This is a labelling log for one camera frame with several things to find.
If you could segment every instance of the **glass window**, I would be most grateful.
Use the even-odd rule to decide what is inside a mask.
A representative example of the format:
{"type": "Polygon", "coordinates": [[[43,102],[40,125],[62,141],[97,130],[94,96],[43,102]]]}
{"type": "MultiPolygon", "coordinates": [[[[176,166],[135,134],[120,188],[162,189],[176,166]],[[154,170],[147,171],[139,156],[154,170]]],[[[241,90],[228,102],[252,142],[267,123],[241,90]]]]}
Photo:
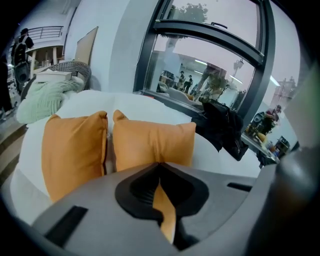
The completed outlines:
{"type": "Polygon", "coordinates": [[[254,71],[248,62],[215,44],[158,35],[145,88],[200,109],[208,101],[237,109],[254,71]]]}
{"type": "Polygon", "coordinates": [[[250,0],[173,0],[164,19],[184,20],[227,27],[220,29],[255,46],[258,27],[258,6],[250,0]]]}
{"type": "Polygon", "coordinates": [[[298,139],[285,109],[299,91],[300,43],[292,20],[271,2],[275,24],[275,56],[272,75],[261,105],[246,129],[244,136],[249,143],[266,146],[277,156],[285,155],[298,139]]]}

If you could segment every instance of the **wicker chair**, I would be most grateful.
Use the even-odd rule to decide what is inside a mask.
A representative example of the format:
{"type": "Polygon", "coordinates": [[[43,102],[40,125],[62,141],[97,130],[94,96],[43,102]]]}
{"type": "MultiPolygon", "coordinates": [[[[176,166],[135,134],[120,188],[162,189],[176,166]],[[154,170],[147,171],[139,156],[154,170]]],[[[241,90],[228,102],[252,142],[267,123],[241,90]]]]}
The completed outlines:
{"type": "MultiPolygon", "coordinates": [[[[46,71],[46,70],[72,72],[73,76],[78,76],[78,73],[80,73],[83,76],[84,83],[83,83],[83,88],[79,89],[78,92],[89,89],[91,69],[87,64],[83,62],[80,62],[80,61],[62,62],[56,65],[49,66],[43,71],[46,71]]],[[[21,93],[21,101],[26,98],[28,90],[35,79],[36,79],[36,76],[34,76],[23,88],[21,93]]]]}

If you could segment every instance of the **window handle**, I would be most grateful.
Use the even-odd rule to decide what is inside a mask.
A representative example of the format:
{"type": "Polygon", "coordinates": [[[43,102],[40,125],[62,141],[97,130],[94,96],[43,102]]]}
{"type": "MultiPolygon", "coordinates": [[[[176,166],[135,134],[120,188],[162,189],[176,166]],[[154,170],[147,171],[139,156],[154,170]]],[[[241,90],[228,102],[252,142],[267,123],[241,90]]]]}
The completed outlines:
{"type": "Polygon", "coordinates": [[[223,27],[223,28],[225,28],[225,29],[228,29],[227,26],[225,26],[225,25],[223,25],[223,24],[220,24],[220,23],[216,23],[216,22],[211,22],[211,25],[213,25],[213,26],[221,26],[221,27],[223,27]]]}

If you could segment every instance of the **backpack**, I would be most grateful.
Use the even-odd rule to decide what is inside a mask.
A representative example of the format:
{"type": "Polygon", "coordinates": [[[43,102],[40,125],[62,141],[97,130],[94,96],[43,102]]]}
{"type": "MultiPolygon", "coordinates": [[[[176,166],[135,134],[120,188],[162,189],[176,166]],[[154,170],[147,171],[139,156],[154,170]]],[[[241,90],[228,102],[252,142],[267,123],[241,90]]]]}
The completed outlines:
{"type": "Polygon", "coordinates": [[[29,65],[27,62],[26,56],[26,40],[28,36],[25,36],[22,42],[19,42],[14,49],[13,54],[13,64],[14,64],[14,72],[15,72],[15,79],[18,83],[22,84],[28,81],[30,77],[30,70],[29,65]]]}

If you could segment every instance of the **ceiling light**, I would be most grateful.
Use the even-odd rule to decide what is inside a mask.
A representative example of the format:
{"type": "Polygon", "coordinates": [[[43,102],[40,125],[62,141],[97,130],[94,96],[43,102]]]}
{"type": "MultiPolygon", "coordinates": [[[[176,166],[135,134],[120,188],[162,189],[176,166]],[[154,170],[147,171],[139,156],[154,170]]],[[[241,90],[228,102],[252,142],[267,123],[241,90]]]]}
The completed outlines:
{"type": "Polygon", "coordinates": [[[203,61],[200,61],[200,60],[197,60],[197,59],[195,59],[194,61],[207,66],[207,63],[205,63],[205,62],[203,62],[203,61]]]}
{"type": "Polygon", "coordinates": [[[274,77],[273,77],[273,76],[270,76],[270,80],[271,80],[271,82],[272,82],[272,83],[274,83],[274,84],[275,84],[275,86],[280,86],[280,84],[277,82],[277,80],[276,80],[276,79],[274,79],[274,77]]]}
{"type": "Polygon", "coordinates": [[[243,82],[241,82],[240,80],[236,79],[234,76],[229,75],[231,78],[233,78],[234,80],[238,81],[240,84],[243,84],[243,82]]]}

